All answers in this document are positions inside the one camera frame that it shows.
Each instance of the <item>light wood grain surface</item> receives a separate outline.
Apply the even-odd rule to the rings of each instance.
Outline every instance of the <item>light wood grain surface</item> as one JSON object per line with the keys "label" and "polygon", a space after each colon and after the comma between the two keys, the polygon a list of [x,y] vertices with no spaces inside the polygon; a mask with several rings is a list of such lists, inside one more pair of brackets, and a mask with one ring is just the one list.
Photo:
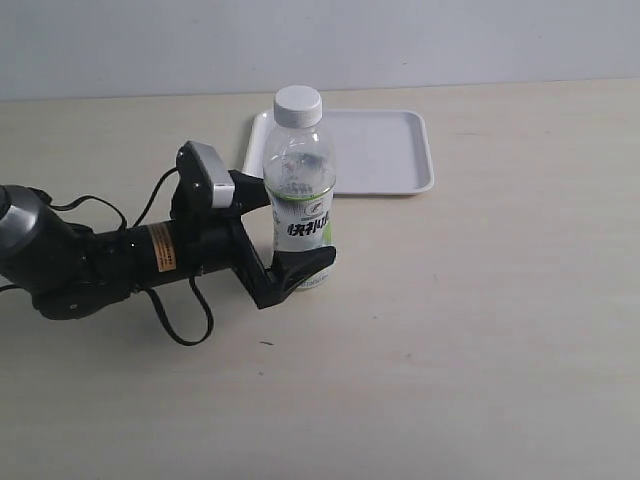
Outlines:
{"label": "light wood grain surface", "polygon": [[[103,195],[132,218],[186,139],[239,167],[269,102],[2,103],[0,183]],[[337,199],[332,278],[281,306],[204,278],[217,329],[192,349],[147,298],[56,323],[3,294],[1,478],[640,477],[640,81],[325,102],[421,113],[434,189]],[[71,218],[117,224],[100,206]],[[268,209],[246,224],[267,251]],[[160,293],[201,332],[185,284]]]}

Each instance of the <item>white plastic tray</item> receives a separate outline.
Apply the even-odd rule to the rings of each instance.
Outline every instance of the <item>white plastic tray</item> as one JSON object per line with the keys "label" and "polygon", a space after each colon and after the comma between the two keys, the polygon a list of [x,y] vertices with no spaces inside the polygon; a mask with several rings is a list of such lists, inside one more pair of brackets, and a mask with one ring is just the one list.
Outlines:
{"label": "white plastic tray", "polygon": [[[433,186],[424,120],[406,110],[325,110],[338,167],[335,193],[413,195]],[[262,154],[273,111],[256,115],[243,172],[262,177]]]}

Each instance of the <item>bottle label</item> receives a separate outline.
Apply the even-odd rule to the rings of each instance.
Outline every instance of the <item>bottle label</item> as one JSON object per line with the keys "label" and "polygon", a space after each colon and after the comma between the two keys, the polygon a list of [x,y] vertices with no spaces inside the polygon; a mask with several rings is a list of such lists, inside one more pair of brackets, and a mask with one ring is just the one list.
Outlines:
{"label": "bottle label", "polygon": [[[333,188],[310,199],[287,198],[269,192],[273,205],[274,248],[302,252],[332,245],[331,203]],[[313,287],[329,275],[329,269],[317,273],[300,288]]]}

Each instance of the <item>plastic bottle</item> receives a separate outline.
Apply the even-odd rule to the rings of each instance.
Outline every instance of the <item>plastic bottle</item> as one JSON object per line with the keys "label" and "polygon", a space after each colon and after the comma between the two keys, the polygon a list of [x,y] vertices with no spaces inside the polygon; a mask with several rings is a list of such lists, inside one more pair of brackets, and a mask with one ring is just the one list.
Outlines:
{"label": "plastic bottle", "polygon": [[[333,146],[322,126],[322,98],[293,85],[276,93],[276,127],[267,138],[263,174],[273,206],[274,249],[299,252],[332,245],[331,203],[336,183]],[[311,288],[327,268],[300,285]]]}

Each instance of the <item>black cable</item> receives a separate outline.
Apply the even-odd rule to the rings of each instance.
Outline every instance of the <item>black cable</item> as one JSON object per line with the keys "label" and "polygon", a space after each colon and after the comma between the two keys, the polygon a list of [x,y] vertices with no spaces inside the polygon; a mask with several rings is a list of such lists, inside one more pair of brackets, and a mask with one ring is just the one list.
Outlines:
{"label": "black cable", "polygon": [[171,170],[165,172],[165,174],[160,177],[160,180],[158,180],[158,183],[153,189],[153,193],[151,193],[151,197],[149,198],[147,205],[144,207],[144,210],[142,210],[142,213],[140,214],[138,219],[135,222],[133,222],[134,227],[137,227],[138,225],[140,225],[140,222],[142,222],[142,220],[144,220],[144,217],[147,216],[147,213],[149,213],[149,210],[151,209],[151,206],[153,205],[153,202],[156,199],[156,196],[158,195],[158,192],[160,191],[160,187],[162,187],[162,184],[164,183],[164,181],[167,178],[169,178],[171,175],[176,173],[177,171],[178,171],[178,168],[173,167]]}
{"label": "black cable", "polygon": [[104,205],[111,207],[120,217],[120,226],[118,230],[126,230],[127,229],[127,219],[124,217],[122,212],[118,210],[113,204],[107,202],[106,200],[96,197],[95,195],[83,195],[82,197],[76,198],[73,202],[67,203],[66,205],[49,205],[52,210],[57,212],[68,212],[73,210],[74,208],[78,208],[81,204],[86,202],[87,200],[95,200],[97,202],[103,203]]}
{"label": "black cable", "polygon": [[198,302],[202,306],[202,309],[204,310],[204,313],[207,317],[207,331],[204,333],[204,335],[200,340],[195,340],[195,341],[185,340],[184,338],[182,338],[180,335],[176,333],[176,331],[171,326],[169,317],[167,317],[167,312],[165,311],[164,306],[162,305],[162,300],[160,300],[160,297],[158,296],[158,294],[154,289],[145,288],[142,290],[147,295],[149,295],[149,298],[151,299],[151,303],[153,304],[153,308],[155,309],[156,314],[158,315],[158,319],[160,320],[160,324],[165,329],[165,331],[169,334],[169,336],[173,339],[173,341],[185,347],[193,347],[194,345],[198,345],[199,343],[204,342],[207,338],[209,338],[209,336],[211,335],[211,332],[213,332],[213,327],[214,327],[213,313],[211,312],[211,308],[209,307],[209,304],[207,303],[204,296],[202,295],[202,292],[200,292],[200,289],[198,289],[198,286],[196,285],[196,279],[194,276],[189,277],[189,286],[191,287],[191,291],[193,292],[193,294],[198,299]]}
{"label": "black cable", "polygon": [[9,290],[21,290],[21,289],[22,289],[22,287],[19,287],[17,285],[13,285],[13,284],[4,285],[4,286],[0,287],[0,293],[8,292]]}

